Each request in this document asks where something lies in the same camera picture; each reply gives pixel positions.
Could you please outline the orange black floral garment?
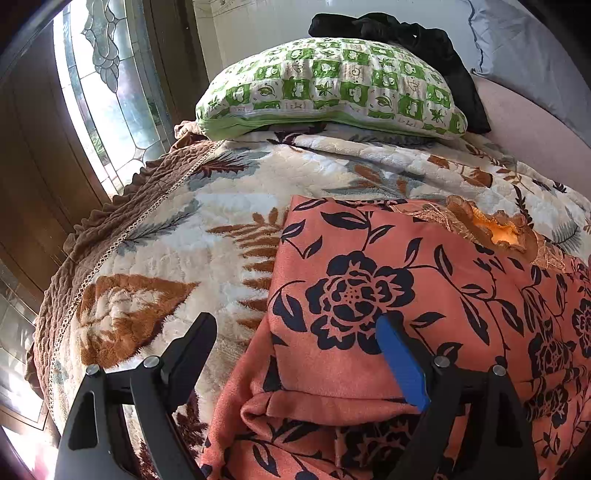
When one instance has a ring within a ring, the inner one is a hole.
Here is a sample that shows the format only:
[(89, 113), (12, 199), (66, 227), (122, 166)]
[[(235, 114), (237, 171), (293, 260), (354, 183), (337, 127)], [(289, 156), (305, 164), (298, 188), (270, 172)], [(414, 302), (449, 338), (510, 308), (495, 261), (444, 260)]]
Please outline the orange black floral garment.
[(296, 196), (208, 479), (585, 479), (590, 268), (421, 201)]

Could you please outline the leaf pattern quilted blanket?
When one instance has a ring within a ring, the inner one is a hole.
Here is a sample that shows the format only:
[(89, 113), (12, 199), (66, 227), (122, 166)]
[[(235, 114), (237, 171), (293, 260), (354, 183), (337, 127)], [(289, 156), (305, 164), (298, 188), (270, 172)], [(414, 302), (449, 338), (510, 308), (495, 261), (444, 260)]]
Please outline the leaf pattern quilted blanket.
[[(205, 312), (216, 320), (216, 340), (189, 399), (172, 413), (200, 468), (219, 397), (266, 313), (296, 196), (428, 202), (494, 243), (543, 241), (590, 268), (588, 199), (486, 137), (311, 124), (211, 141), (187, 124), (168, 153), (77, 227), (45, 292), (33, 360), (61, 437), (88, 366), (134, 369)], [(135, 408), (123, 412), (138, 479), (161, 479)]]

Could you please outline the leaded glass window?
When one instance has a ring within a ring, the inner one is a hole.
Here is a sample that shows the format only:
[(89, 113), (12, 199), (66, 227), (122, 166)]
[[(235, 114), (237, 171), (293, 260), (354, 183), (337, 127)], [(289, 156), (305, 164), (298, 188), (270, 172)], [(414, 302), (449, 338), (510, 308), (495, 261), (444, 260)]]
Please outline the leaded glass window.
[(171, 145), (172, 126), (139, 1), (75, 0), (52, 22), (66, 107), (109, 197)]

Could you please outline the pink padded headboard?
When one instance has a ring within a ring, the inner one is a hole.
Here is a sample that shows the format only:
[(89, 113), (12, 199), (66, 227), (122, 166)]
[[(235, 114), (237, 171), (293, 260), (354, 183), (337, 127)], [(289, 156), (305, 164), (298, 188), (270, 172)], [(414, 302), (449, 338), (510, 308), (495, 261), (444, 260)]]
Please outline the pink padded headboard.
[(588, 145), (525, 97), (482, 77), (473, 80), (491, 126), (486, 137), (545, 177), (588, 197)]

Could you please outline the green white patterned pillow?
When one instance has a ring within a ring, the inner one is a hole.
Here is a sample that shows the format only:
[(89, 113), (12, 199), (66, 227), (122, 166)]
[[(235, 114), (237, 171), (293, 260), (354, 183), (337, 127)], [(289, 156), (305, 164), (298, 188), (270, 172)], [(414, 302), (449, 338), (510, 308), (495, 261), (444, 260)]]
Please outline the green white patterned pillow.
[(310, 122), (442, 139), (468, 127), (444, 77), (409, 50), (327, 37), (290, 41), (225, 68), (195, 116), (211, 140)]

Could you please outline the grey pillow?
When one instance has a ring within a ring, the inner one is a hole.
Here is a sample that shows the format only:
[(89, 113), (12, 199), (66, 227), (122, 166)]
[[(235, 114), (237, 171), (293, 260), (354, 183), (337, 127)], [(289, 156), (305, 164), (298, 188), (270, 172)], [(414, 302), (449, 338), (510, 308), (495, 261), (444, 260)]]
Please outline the grey pillow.
[(590, 142), (590, 88), (544, 26), (516, 1), (470, 1), (475, 73), (544, 108)]

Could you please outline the black crumpled garment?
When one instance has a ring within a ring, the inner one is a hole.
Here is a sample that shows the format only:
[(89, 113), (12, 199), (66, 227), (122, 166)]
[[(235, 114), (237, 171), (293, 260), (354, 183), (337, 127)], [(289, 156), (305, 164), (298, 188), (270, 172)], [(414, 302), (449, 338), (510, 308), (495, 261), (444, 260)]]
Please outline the black crumpled garment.
[(467, 117), (470, 133), (486, 134), (491, 131), (473, 78), (445, 31), (401, 22), (386, 13), (368, 13), (359, 18), (318, 13), (311, 19), (308, 34), (313, 37), (378, 41), (406, 48), (443, 75), (456, 105)]

